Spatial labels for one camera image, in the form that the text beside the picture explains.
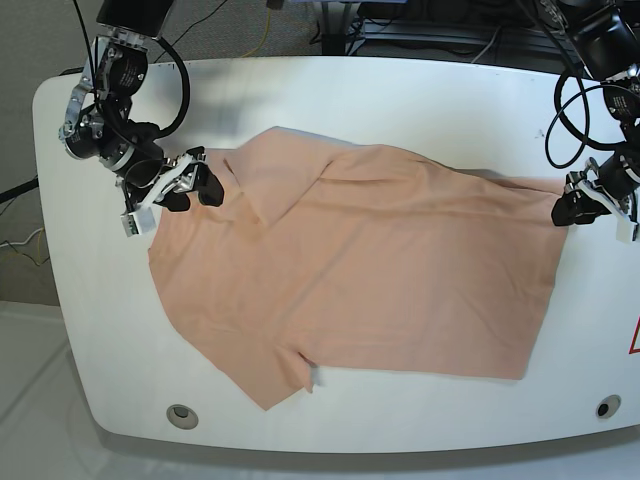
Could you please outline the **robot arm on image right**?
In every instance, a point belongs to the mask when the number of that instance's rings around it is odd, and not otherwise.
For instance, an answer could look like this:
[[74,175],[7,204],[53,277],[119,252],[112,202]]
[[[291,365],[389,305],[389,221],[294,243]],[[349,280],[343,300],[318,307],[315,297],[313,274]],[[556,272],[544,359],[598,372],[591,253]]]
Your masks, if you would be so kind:
[[[577,151],[590,148],[607,152],[598,163],[588,158],[582,169],[573,161],[553,162],[566,170],[561,197],[551,211],[557,227],[589,225],[610,215],[617,223],[621,241],[639,239],[639,40],[625,21],[616,1],[543,1],[541,8],[556,24],[551,32],[541,29],[553,43],[564,36],[575,51],[571,59],[559,47],[564,70],[553,96],[552,125],[562,125],[579,142]],[[591,133],[588,95],[599,91],[609,115],[618,122],[623,138],[600,142]]]

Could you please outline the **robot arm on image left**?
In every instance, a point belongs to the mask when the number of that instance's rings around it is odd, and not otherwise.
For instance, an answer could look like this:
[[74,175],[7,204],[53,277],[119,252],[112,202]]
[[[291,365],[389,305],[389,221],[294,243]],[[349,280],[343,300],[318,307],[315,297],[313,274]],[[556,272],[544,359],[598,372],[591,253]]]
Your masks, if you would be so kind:
[[[107,32],[85,43],[88,58],[59,130],[71,157],[96,157],[115,174],[128,215],[144,202],[184,212],[191,206],[191,194],[210,207],[221,206],[224,199],[223,186],[208,167],[204,148],[192,148],[171,159],[157,143],[178,130],[191,101],[186,65],[162,36],[173,6],[171,1],[103,2],[96,20]],[[174,60],[180,75],[180,106],[164,128],[130,118],[133,97],[149,72],[148,40]]]

